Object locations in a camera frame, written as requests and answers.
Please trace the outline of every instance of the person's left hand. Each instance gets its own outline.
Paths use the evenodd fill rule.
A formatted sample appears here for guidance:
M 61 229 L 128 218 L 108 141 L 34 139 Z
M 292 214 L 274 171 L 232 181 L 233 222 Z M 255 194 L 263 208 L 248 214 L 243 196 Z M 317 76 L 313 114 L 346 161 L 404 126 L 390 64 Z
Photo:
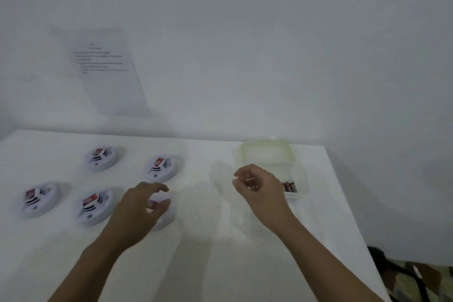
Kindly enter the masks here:
M 120 253 L 139 243 L 170 206 L 171 200 L 153 202 L 151 205 L 148 203 L 150 196 L 161 190 L 168 191 L 167 185 L 141 182 L 129 189 L 116 206 L 97 241 Z M 150 207 L 154 210 L 148 213 L 146 208 Z

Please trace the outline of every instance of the hand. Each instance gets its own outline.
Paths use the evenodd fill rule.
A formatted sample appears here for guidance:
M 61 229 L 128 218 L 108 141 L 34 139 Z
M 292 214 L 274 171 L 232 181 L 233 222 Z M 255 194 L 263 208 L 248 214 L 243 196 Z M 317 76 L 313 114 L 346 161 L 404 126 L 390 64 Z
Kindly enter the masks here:
M 168 191 L 168 188 L 164 184 L 145 182 L 129 189 L 96 241 L 103 242 L 109 249 L 119 252 L 139 243 L 170 206 L 171 200 L 148 202 L 153 193 L 161 190 Z M 154 210 L 148 213 L 146 208 L 150 207 Z
M 277 233 L 297 221 L 286 202 L 280 181 L 272 173 L 251 164 L 240 168 L 234 175 L 237 179 L 233 180 L 233 186 L 261 223 L 272 232 Z

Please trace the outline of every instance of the smoke detector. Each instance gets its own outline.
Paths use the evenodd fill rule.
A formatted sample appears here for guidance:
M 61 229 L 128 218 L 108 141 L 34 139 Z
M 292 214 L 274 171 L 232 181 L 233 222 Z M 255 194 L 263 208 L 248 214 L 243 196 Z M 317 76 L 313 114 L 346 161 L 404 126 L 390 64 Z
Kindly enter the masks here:
M 60 196 L 60 187 L 56 183 L 35 185 L 25 192 L 20 213 L 24 218 L 41 216 L 57 205 Z
M 112 167 L 118 161 L 118 152 L 114 147 L 102 146 L 85 155 L 85 167 L 93 172 L 99 172 Z
M 168 192 L 159 191 L 159 192 L 152 194 L 149 201 L 159 203 L 159 202 L 162 202 L 162 201 L 170 199 L 170 198 L 171 198 L 171 196 Z M 154 227 L 152 228 L 151 231 L 155 232 L 155 231 L 159 231 L 159 230 L 165 228 L 166 226 L 168 226 L 170 223 L 172 223 L 174 221 L 175 217 L 176 217 L 176 205 L 173 202 L 172 204 L 170 204 L 167 211 L 165 213 L 163 213 L 162 216 L 157 220 L 156 224 L 154 225 Z
M 77 203 L 76 221 L 86 227 L 96 225 L 110 216 L 115 205 L 111 189 L 91 193 Z
M 174 177 L 178 171 L 176 159 L 169 155 L 153 156 L 145 165 L 144 171 L 150 183 L 163 183 Z

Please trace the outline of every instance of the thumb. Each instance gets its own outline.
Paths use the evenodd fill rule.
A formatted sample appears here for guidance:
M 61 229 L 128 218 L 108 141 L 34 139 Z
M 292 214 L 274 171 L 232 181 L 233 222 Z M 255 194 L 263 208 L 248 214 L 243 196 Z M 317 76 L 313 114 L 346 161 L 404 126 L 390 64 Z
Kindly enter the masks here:
M 241 194 L 242 197 L 248 202 L 255 192 L 251 191 L 243 182 L 239 179 L 233 179 L 232 181 L 234 188 Z
M 151 223 L 154 225 L 157 220 L 162 216 L 163 213 L 165 213 L 168 210 L 168 207 L 170 207 L 171 200 L 164 200 L 154 207 L 154 210 L 149 213 L 149 217 L 151 220 Z

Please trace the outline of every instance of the white table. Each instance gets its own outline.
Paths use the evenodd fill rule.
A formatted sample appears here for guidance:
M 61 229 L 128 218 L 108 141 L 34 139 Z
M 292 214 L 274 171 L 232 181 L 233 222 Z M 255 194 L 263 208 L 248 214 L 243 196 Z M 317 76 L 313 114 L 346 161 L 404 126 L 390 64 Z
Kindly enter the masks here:
M 99 145 L 119 147 L 112 168 L 89 172 L 82 157 Z M 144 180 L 144 163 L 167 153 L 183 159 L 168 182 L 176 221 L 150 233 L 114 266 L 101 301 L 315 301 L 289 252 L 231 186 L 238 142 L 136 138 L 19 130 L 0 143 L 0 300 L 45 301 L 106 221 L 88 229 L 73 219 L 87 191 L 123 190 Z M 384 300 L 386 290 L 323 147 L 292 145 L 301 221 Z M 43 181 L 65 194 L 49 213 L 19 221 L 13 200 Z

